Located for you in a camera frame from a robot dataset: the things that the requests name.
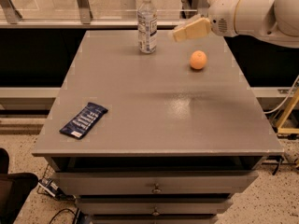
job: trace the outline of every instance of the metal post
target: metal post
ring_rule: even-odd
[[[83,24],[91,23],[93,14],[91,12],[90,3],[88,0],[77,0],[81,22]]]
[[[0,5],[4,11],[8,23],[16,24],[21,20],[21,14],[14,7],[11,0],[0,0]]]

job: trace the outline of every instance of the drawer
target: drawer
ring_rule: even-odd
[[[226,199],[199,198],[82,198],[76,206],[88,215],[216,215],[224,213],[232,202]]]
[[[215,216],[91,216],[93,224],[214,224]]]
[[[55,183],[68,195],[192,194],[243,192],[254,171],[56,173]]]

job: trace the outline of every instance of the cable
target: cable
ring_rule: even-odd
[[[279,106],[277,106],[275,109],[273,110],[270,110],[270,111],[267,111],[267,112],[263,112],[264,114],[271,114],[271,113],[274,113],[275,111],[277,111],[278,109],[280,109],[284,104],[285,102],[287,101],[287,99],[290,97],[291,93],[292,93],[292,90],[294,89],[297,81],[299,79],[299,76],[296,78],[296,80],[293,82],[292,84],[292,87],[289,89],[289,92],[288,92],[288,95],[286,96],[286,98],[280,103]]]
[[[76,214],[74,213],[73,210],[71,210],[71,209],[69,209],[69,208],[65,208],[65,209],[60,210],[58,213],[56,213],[55,216],[50,220],[49,224],[51,224],[52,221],[53,221],[58,215],[60,215],[63,211],[70,212],[70,213],[72,213],[72,214],[74,215],[74,217],[76,217]]]

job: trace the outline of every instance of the white cable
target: white cable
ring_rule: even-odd
[[[291,95],[291,93],[292,93],[292,90],[293,90],[293,88],[295,87],[295,85],[296,85],[298,79],[299,79],[299,76],[298,76],[298,77],[296,78],[296,80],[293,82],[292,87],[289,89],[288,95],[286,96],[286,98],[284,98],[284,100],[280,103],[280,105],[277,106],[277,107],[276,107],[275,109],[273,109],[273,110],[270,110],[270,111],[267,111],[267,112],[263,112],[265,115],[266,115],[266,114],[274,113],[275,111],[277,111],[278,109],[280,109],[280,108],[284,105],[284,103],[285,103],[285,102],[287,101],[287,99],[290,97],[290,95]]]

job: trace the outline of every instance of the black chair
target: black chair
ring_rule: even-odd
[[[38,178],[30,173],[8,174],[9,156],[0,148],[0,223],[11,224],[17,218]]]

